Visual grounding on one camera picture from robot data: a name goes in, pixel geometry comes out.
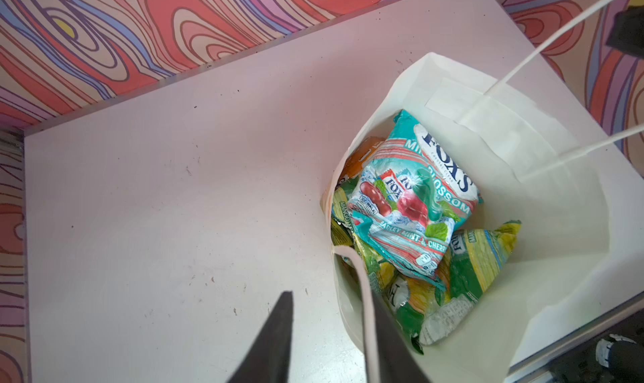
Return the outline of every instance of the table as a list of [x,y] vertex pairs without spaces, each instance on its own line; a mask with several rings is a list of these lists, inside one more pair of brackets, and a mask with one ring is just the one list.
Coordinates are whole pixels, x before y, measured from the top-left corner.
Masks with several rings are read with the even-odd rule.
[[[294,291],[291,382],[362,382],[340,320],[319,198],[409,64],[434,51],[500,78],[532,46],[495,0],[401,0],[30,134],[34,382],[225,381]],[[605,136],[541,57],[511,84],[581,143]],[[644,184],[591,155],[611,252],[531,321],[520,361],[644,288]]]

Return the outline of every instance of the colorful wallpaper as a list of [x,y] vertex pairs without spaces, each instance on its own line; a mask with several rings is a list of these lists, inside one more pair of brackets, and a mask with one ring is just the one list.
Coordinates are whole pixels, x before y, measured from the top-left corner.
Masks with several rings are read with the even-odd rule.
[[[0,0],[0,125],[25,128],[378,1]],[[499,1],[539,44],[597,0]],[[609,134],[644,119],[644,63],[603,45],[629,4],[644,0],[615,1],[544,53]],[[618,146],[644,174],[642,135]],[[0,169],[0,383],[16,383],[28,373],[21,158],[0,151]]]

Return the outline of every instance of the patterned wall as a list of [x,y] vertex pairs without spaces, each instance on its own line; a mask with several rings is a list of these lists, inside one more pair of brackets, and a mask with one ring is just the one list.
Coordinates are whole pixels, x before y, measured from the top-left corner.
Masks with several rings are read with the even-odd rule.
[[[378,1],[0,0],[0,125],[25,128]],[[597,0],[499,1],[538,44]],[[603,45],[629,4],[644,0],[615,1],[544,54],[609,134],[644,119],[644,63]],[[642,136],[618,146],[644,174]],[[0,383],[16,383],[28,373],[21,158],[0,151],[0,170]]]

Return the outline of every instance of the psychedelic pattern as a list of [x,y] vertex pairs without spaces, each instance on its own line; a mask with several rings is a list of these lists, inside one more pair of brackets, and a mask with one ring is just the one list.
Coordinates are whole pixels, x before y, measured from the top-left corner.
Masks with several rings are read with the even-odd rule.
[[[25,128],[382,0],[0,0],[0,125]],[[499,0],[539,44],[597,0]],[[544,57],[611,134],[644,116],[644,63],[603,42],[617,0]],[[644,137],[618,143],[644,174]],[[0,383],[27,380],[22,162],[0,151]]]

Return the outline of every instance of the red candy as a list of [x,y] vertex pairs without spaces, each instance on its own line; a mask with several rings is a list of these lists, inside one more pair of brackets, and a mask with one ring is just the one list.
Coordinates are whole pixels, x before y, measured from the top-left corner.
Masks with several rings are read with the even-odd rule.
[[411,190],[407,190],[398,199],[398,210],[412,221],[420,222],[425,228],[430,223],[427,206]]
[[[362,182],[360,185],[360,191],[369,197],[371,202],[375,204],[376,207],[378,207],[378,212],[380,215],[383,217],[388,216],[391,214],[391,205],[387,202],[387,200],[384,198],[380,190],[373,184],[369,182]],[[427,208],[425,208],[425,218],[427,216]]]

